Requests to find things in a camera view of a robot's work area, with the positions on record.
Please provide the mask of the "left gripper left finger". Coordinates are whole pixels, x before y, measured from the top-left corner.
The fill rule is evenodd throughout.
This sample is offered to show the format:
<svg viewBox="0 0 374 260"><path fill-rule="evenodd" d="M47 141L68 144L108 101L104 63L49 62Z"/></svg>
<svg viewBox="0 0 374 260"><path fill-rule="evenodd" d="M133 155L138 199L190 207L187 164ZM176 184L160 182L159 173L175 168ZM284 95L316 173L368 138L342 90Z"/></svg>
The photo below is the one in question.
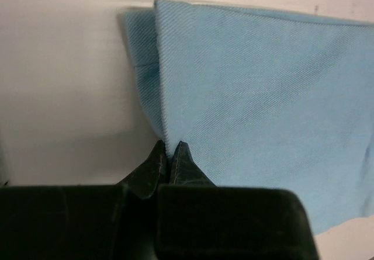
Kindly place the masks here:
<svg viewBox="0 0 374 260"><path fill-rule="evenodd" d="M148 259L155 192L165 180L164 143L112 185L1 189L2 259Z"/></svg>

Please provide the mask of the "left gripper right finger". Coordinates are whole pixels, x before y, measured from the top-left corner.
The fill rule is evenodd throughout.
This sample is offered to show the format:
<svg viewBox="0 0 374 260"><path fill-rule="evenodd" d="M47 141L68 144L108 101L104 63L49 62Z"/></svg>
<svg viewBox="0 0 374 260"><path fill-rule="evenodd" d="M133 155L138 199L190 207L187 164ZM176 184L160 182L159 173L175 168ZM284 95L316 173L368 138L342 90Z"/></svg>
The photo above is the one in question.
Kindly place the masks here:
<svg viewBox="0 0 374 260"><path fill-rule="evenodd" d="M318 259L299 198L284 189L214 185L178 144L157 190L158 259Z"/></svg>

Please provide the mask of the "light blue trousers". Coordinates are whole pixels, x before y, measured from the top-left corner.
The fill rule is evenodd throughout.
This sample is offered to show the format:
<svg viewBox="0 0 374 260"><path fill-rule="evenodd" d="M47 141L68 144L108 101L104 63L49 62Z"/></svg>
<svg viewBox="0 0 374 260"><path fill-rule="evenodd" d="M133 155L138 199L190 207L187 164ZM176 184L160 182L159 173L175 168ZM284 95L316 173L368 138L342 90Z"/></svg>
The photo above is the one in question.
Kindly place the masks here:
<svg viewBox="0 0 374 260"><path fill-rule="evenodd" d="M373 214L373 24L155 0L124 22L143 111L220 186L283 188L316 234Z"/></svg>

